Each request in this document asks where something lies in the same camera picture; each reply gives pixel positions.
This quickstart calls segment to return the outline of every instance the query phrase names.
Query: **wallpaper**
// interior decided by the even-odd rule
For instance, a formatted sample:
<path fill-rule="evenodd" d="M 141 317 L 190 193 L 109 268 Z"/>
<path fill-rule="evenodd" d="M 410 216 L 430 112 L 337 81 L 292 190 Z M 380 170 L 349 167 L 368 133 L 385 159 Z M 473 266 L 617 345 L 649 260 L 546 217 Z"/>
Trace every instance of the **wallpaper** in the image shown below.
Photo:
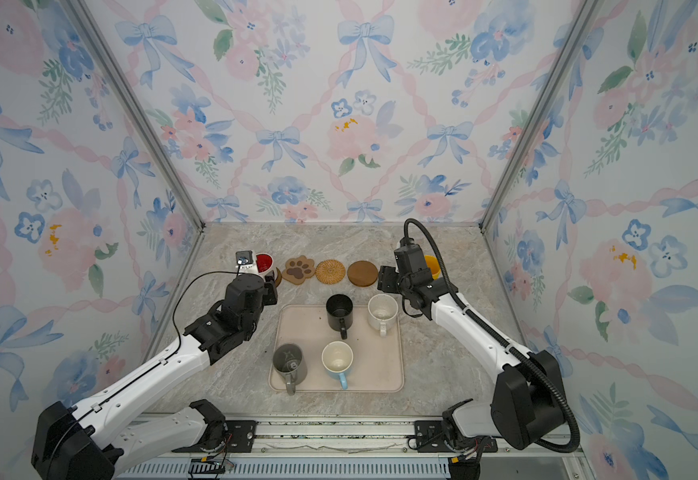
<path fill-rule="evenodd" d="M 206 221 L 475 222 L 578 4 L 88 7 Z"/>
<path fill-rule="evenodd" d="M 489 239 L 597 478 L 698 478 L 698 0 L 598 15 Z"/>
<path fill-rule="evenodd" d="M 141 363 L 194 236 L 61 7 L 0 0 L 0 478 Z"/>

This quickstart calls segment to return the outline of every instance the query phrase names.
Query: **white mug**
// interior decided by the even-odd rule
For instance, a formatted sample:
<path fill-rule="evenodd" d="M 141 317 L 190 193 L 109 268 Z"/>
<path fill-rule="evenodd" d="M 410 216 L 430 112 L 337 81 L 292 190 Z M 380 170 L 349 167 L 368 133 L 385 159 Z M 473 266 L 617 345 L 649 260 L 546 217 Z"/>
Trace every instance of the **white mug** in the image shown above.
<path fill-rule="evenodd" d="M 322 365 L 327 370 L 327 374 L 341 382 L 341 388 L 349 388 L 347 375 L 351 371 L 351 364 L 354 361 L 354 352 L 351 347 L 344 342 L 330 342 L 325 345 L 322 351 Z"/>
<path fill-rule="evenodd" d="M 397 313 L 400 307 L 397 305 L 397 300 L 386 293 L 379 293 L 371 298 L 367 303 L 367 322 L 381 333 L 381 336 L 386 336 L 387 331 L 394 327 L 397 323 Z"/>

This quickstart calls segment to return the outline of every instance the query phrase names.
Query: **brown coaster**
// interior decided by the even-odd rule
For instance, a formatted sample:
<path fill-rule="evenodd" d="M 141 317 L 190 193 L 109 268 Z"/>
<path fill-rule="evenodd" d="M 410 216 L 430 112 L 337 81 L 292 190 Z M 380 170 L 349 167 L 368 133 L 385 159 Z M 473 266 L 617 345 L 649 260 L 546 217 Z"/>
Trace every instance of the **brown coaster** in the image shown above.
<path fill-rule="evenodd" d="M 360 260 L 349 265 L 349 281 L 357 286 L 371 286 L 378 280 L 378 268 L 371 262 Z"/>
<path fill-rule="evenodd" d="M 306 282 L 307 278 L 312 278 L 315 275 L 315 261 L 311 258 L 306 258 L 304 255 L 298 258 L 290 258 L 285 262 L 285 271 L 282 272 L 282 278 L 294 285 L 301 285 Z"/>
<path fill-rule="evenodd" d="M 316 274 L 317 280 L 326 284 L 333 285 L 340 282 L 344 278 L 347 269 L 344 264 L 338 260 L 323 260 L 317 265 Z"/>

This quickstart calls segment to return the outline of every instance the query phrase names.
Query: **blue mug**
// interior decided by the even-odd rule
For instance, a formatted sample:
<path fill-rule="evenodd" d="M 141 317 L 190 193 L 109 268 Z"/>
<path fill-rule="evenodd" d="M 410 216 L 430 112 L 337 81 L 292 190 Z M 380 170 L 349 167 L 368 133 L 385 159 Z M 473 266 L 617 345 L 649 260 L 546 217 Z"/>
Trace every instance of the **blue mug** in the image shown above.
<path fill-rule="evenodd" d="M 354 352 L 351 347 L 344 342 L 330 342 L 322 351 L 322 365 L 327 374 L 341 382 L 341 388 L 349 388 L 347 375 L 351 371 L 351 364 L 354 361 Z"/>

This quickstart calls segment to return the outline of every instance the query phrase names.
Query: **black mug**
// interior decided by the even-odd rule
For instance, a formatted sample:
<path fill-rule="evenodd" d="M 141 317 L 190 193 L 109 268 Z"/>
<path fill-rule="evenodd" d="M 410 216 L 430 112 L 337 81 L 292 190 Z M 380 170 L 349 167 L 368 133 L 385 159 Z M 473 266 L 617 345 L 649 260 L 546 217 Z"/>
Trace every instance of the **black mug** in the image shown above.
<path fill-rule="evenodd" d="M 327 299 L 325 309 L 327 310 L 327 323 L 337 332 L 341 332 L 341 339 L 347 339 L 347 330 L 352 325 L 351 298 L 341 293 L 333 295 Z"/>

